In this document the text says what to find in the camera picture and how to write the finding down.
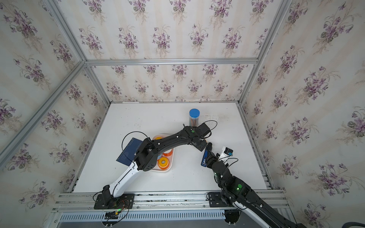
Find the white storage box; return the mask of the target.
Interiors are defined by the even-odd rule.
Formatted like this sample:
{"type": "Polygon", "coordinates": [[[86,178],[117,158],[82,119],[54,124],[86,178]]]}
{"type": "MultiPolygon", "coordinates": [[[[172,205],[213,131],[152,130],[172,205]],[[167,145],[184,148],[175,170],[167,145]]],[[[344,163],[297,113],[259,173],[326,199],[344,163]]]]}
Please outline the white storage box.
{"type": "Polygon", "coordinates": [[[174,158],[174,153],[170,157],[164,157],[163,154],[158,155],[156,166],[154,168],[152,168],[151,171],[160,172],[160,173],[169,171],[173,165],[173,158],[174,158]]]}

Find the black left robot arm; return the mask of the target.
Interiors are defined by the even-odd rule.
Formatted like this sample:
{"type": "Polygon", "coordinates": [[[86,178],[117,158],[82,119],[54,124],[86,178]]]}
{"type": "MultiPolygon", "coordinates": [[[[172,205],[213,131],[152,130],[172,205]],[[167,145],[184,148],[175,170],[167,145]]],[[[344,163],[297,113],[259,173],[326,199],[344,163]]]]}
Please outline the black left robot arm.
{"type": "Polygon", "coordinates": [[[191,145],[199,151],[204,151],[208,145],[206,139],[212,135],[212,130],[206,123],[199,126],[184,126],[179,132],[162,139],[145,138],[143,141],[132,138],[117,159],[118,162],[129,162],[128,168],[113,183],[103,187],[99,192],[103,204],[112,207],[117,204],[129,185],[142,173],[155,168],[163,158],[163,153],[182,146],[191,145]]]}

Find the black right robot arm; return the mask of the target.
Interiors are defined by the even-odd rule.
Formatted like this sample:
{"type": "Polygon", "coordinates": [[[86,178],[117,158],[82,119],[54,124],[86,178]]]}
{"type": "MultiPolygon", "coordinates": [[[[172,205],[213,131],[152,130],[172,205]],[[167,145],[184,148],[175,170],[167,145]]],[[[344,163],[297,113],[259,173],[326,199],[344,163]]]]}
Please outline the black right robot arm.
{"type": "Polygon", "coordinates": [[[206,167],[212,169],[214,180],[220,192],[210,192],[206,195],[210,207],[234,207],[225,212],[227,223],[235,223],[241,212],[254,220],[262,228],[304,228],[301,223],[295,223],[282,216],[267,204],[248,184],[231,174],[226,161],[211,151],[206,151],[206,167]]]}

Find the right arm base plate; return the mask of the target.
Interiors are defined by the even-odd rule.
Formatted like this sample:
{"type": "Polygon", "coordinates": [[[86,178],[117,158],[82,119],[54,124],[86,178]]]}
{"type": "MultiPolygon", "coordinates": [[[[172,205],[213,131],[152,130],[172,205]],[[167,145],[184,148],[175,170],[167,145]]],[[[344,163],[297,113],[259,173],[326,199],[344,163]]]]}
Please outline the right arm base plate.
{"type": "Polygon", "coordinates": [[[232,198],[224,192],[208,192],[206,199],[210,208],[234,208],[232,198]]]}

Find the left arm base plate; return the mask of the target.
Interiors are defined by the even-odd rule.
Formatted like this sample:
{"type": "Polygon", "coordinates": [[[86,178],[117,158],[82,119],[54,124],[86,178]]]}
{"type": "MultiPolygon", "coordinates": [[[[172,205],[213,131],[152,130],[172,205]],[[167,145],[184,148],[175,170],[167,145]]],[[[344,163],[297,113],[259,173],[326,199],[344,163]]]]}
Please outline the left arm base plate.
{"type": "Polygon", "coordinates": [[[94,210],[117,210],[117,209],[132,209],[134,204],[135,194],[123,194],[115,199],[104,199],[102,194],[96,198],[94,210]]]}

